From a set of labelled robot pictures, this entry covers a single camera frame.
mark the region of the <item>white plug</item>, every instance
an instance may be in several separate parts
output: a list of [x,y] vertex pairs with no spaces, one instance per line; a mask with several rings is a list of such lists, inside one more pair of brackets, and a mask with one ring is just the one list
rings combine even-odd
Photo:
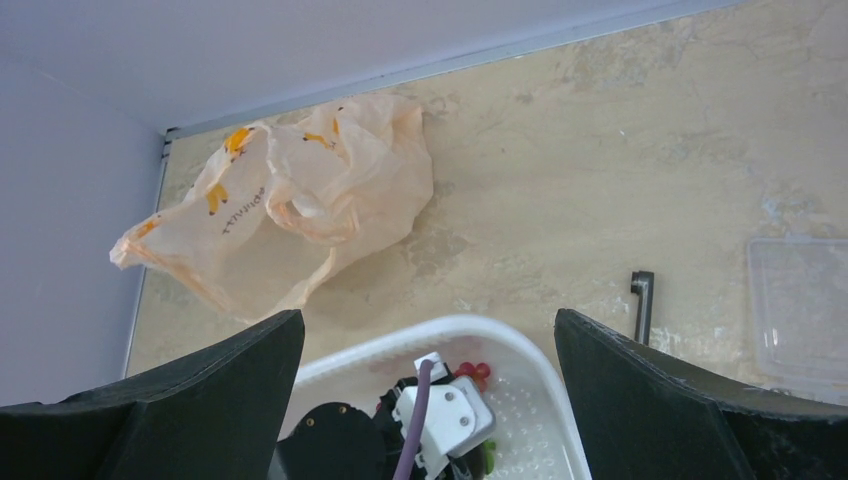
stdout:
[[421,371],[421,362],[424,360],[430,360],[433,362],[433,369],[430,370],[430,383],[441,380],[448,376],[448,370],[445,368],[445,362],[442,361],[441,355],[439,352],[432,352],[424,355],[423,357],[415,360],[415,372],[418,373]]

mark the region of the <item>plastic lid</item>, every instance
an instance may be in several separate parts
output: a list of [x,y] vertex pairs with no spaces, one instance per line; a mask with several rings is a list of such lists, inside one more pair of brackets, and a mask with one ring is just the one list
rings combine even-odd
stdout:
[[848,383],[848,240],[756,238],[748,267],[760,368]]

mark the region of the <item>marble countertop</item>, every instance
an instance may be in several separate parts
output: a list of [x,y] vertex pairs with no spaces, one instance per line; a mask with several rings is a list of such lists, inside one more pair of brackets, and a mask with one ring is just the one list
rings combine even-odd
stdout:
[[[473,312],[556,364],[557,309],[631,336],[646,269],[654,348],[762,383],[748,241],[848,237],[846,25],[848,2],[752,1],[386,89],[425,108],[435,195],[315,292],[303,360]],[[162,207],[235,127],[173,144]],[[243,328],[151,271],[130,373]]]

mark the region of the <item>orange plastic bag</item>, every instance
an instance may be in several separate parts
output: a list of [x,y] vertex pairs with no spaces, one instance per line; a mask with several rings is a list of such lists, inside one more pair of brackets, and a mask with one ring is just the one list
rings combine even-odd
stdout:
[[118,240],[121,268],[170,273],[216,309],[258,321],[406,237],[433,195],[421,108],[394,95],[317,107],[296,125],[247,125],[179,205]]

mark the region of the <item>white basket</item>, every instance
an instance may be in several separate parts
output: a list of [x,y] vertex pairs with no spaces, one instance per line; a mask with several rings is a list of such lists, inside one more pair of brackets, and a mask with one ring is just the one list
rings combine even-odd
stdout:
[[486,362],[486,402],[497,417],[495,470],[487,478],[589,479],[565,386],[545,355],[517,330],[475,315],[442,317],[324,357],[297,374],[280,438],[309,410],[349,403],[373,415],[379,396],[415,375],[413,360],[437,351],[448,366]]

